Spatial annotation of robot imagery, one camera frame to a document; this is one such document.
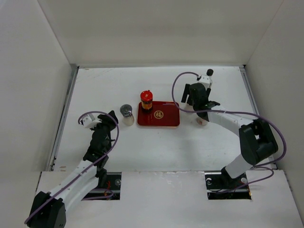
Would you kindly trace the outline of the red-capped sauce jar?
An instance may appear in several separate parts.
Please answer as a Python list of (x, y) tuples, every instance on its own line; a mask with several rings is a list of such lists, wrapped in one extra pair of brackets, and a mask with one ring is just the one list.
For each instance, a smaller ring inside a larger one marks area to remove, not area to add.
[(142, 91), (140, 94), (141, 99), (141, 107), (143, 111), (151, 111), (152, 110), (152, 102), (153, 102), (153, 94), (150, 90)]

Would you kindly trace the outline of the black-capped white bottle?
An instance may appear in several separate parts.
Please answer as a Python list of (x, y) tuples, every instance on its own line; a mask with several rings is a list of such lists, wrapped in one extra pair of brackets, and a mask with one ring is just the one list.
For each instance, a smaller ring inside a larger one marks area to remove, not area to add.
[(185, 104), (184, 110), (187, 114), (194, 114), (194, 109), (192, 105), (189, 105), (188, 103)]

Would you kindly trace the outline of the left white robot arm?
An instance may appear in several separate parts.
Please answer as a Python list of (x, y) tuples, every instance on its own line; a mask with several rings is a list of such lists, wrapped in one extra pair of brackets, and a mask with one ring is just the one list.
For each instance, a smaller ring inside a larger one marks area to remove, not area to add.
[(89, 147), (77, 167), (55, 188), (40, 191), (34, 197), (30, 214), (25, 220), (29, 228), (63, 228), (67, 222), (67, 212), (78, 204), (91, 190), (102, 189), (106, 185), (104, 168), (108, 154), (118, 139), (111, 138), (112, 130), (119, 130), (115, 112), (98, 111), (97, 121), (90, 120), (92, 112), (82, 114), (78, 124), (92, 130)]

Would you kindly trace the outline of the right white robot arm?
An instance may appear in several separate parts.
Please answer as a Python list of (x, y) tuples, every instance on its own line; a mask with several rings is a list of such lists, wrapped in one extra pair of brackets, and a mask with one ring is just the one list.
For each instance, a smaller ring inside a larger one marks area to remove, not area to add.
[(230, 114), (220, 103), (210, 101), (209, 93), (210, 89), (202, 83), (186, 84), (181, 102), (192, 106), (200, 119), (218, 124), (239, 137), (240, 155), (222, 168), (220, 175), (221, 184), (231, 188), (239, 176), (276, 153), (278, 145), (267, 121)]

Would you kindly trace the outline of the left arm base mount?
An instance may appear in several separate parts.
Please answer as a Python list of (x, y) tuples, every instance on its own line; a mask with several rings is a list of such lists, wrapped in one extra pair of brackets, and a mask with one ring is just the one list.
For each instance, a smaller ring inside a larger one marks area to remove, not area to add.
[(108, 172), (104, 180), (99, 181), (83, 200), (119, 200), (121, 195), (122, 173)]

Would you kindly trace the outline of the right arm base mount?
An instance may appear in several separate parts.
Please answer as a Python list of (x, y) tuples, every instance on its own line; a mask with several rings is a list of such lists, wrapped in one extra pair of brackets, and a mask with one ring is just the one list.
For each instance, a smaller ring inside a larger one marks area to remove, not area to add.
[(247, 175), (241, 176), (224, 182), (220, 172), (206, 172), (205, 183), (207, 197), (209, 200), (251, 200), (251, 193), (247, 183)]

